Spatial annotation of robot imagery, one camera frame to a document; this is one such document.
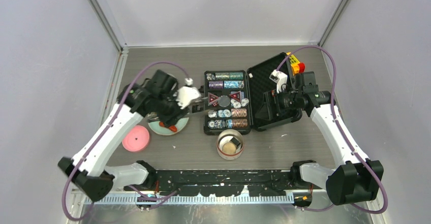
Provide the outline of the sushi roll red centre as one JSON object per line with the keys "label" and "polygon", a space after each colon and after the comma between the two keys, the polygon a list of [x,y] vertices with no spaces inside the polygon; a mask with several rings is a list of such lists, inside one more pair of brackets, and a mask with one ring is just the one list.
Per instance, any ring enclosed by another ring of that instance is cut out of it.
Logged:
{"label": "sushi roll red centre", "polygon": [[231,142],[236,148],[240,148],[241,147],[241,142],[236,138],[236,137],[232,137],[229,142]]}

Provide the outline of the round bread bun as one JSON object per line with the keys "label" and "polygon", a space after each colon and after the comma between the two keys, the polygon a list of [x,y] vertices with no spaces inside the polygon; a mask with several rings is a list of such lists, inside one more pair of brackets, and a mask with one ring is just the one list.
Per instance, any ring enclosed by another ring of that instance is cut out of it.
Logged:
{"label": "round bread bun", "polygon": [[222,147],[222,152],[225,153],[225,154],[228,154],[228,155],[235,154],[236,151],[237,151],[237,147],[232,142],[227,142]]}

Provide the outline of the black metal tongs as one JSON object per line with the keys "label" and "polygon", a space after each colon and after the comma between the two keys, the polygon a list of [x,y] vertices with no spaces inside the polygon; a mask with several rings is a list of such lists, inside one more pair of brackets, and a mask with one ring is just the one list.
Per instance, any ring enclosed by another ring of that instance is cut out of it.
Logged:
{"label": "black metal tongs", "polygon": [[188,118],[192,116],[201,116],[209,111],[209,109],[205,110],[204,105],[208,102],[208,97],[200,98],[199,100],[192,102],[189,105],[189,112],[183,118]]}

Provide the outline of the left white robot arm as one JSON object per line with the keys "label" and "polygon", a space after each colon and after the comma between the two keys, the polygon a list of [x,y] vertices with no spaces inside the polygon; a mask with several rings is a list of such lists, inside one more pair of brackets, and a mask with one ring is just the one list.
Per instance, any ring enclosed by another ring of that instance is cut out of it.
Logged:
{"label": "left white robot arm", "polygon": [[148,114],[155,113],[166,126],[175,125],[189,112],[189,104],[199,98],[193,79],[185,78],[185,85],[157,70],[143,84],[127,85],[108,118],[91,140],[72,158],[63,157],[58,167],[92,202],[103,199],[111,190],[138,185],[151,190],[156,183],[155,170],[144,161],[127,166],[109,167],[108,160],[126,135]]}

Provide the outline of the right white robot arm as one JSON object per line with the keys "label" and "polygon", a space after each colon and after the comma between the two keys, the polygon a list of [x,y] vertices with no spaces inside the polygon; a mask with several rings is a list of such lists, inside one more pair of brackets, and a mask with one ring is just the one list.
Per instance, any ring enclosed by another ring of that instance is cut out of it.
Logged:
{"label": "right white robot arm", "polygon": [[320,130],[334,158],[335,169],[313,160],[294,162],[290,182],[295,188],[314,185],[324,189],[334,205],[375,200],[381,191],[384,168],[371,160],[349,133],[330,91],[318,88],[314,72],[294,77],[274,70],[270,80],[276,88],[264,93],[258,119],[275,119],[283,112],[305,112]]}

